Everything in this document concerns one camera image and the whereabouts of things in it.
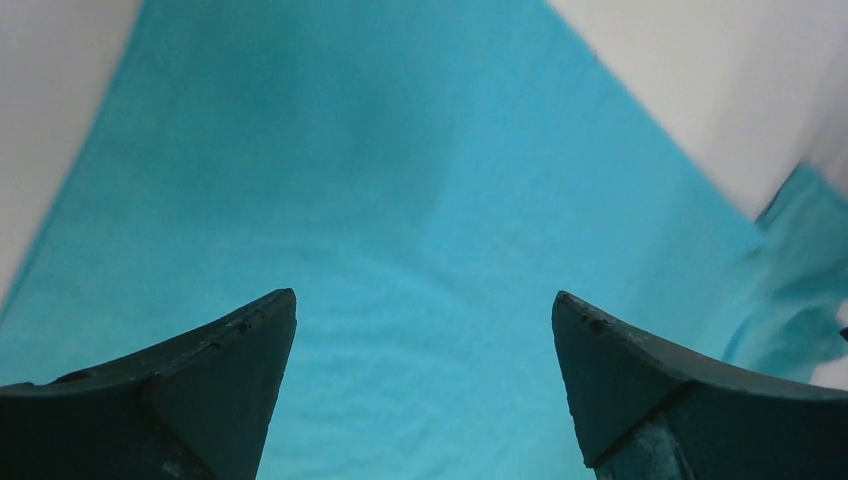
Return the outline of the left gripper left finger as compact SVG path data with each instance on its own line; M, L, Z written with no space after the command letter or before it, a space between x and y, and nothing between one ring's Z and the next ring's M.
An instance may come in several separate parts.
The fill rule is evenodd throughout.
M5 479L253 479L296 331L275 290L50 383L1 390Z

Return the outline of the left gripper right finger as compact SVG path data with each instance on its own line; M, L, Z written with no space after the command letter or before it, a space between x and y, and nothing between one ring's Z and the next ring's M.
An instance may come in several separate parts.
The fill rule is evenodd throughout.
M560 292L556 353L599 479L843 479L847 394L738 368Z

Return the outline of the cyan t-shirt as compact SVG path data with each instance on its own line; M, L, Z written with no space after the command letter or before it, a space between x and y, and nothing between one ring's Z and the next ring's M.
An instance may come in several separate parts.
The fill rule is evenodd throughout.
M806 382L847 352L847 208L750 223L542 1L147 1L2 313L44 383L277 289L263 479L588 479L567 290Z

